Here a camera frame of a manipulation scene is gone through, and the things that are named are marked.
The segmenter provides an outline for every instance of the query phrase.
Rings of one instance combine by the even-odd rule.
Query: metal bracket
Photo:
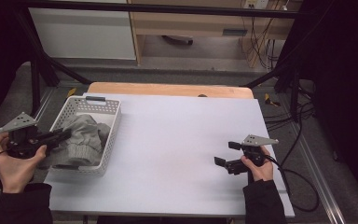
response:
[[[261,147],[264,145],[274,145],[274,144],[278,144],[278,143],[279,143],[278,139],[269,139],[269,138],[265,138],[265,137],[252,135],[252,134],[249,134],[242,141],[242,145],[248,146],[248,147]]]
[[[0,128],[0,133],[11,132],[37,124],[37,120],[22,112],[7,125]]]

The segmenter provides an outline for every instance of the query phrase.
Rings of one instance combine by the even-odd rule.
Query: hand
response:
[[[7,150],[8,133],[0,133],[0,152]],[[46,157],[46,146],[40,147],[36,154],[27,160],[10,157],[6,152],[0,154],[0,179],[4,193],[21,193],[34,175],[36,165]]]
[[[269,155],[269,151],[264,147],[261,146],[261,150],[264,152],[265,155]],[[251,160],[247,159],[245,156],[241,156],[241,161],[245,164],[251,171],[254,177],[254,180],[272,180],[272,162],[265,159],[264,164],[260,167],[256,166]]]

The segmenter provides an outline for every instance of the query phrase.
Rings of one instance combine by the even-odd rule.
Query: person's left hand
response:
[[[7,150],[8,133],[0,133],[0,152]],[[46,146],[40,147],[36,154],[27,160],[10,157],[6,152],[0,154],[0,179],[4,193],[21,193],[34,175],[36,165],[46,157]]]

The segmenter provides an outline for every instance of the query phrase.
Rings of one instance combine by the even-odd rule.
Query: basket handle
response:
[[[105,102],[105,98],[102,96],[86,96],[87,101],[102,101]]]
[[[79,170],[79,167],[74,165],[57,164],[57,165],[53,165],[52,167],[54,169],[62,169],[62,170]]]

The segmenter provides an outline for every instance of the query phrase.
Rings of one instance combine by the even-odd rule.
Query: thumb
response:
[[[35,162],[40,162],[43,159],[46,158],[46,150],[48,149],[48,147],[46,145],[41,146],[36,153],[34,154],[33,160]]]

